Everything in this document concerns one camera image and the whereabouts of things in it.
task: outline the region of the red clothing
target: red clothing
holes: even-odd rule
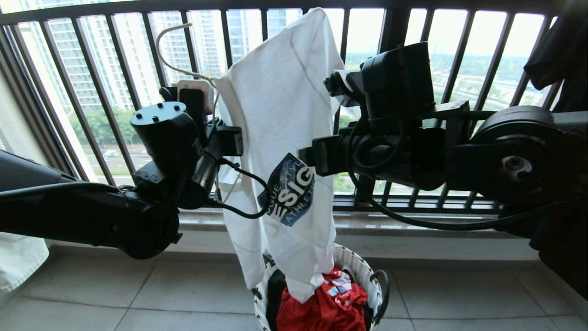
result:
[[[278,331],[366,331],[363,304],[368,295],[363,288],[351,284],[337,267],[324,277],[324,284],[304,304],[284,289]]]

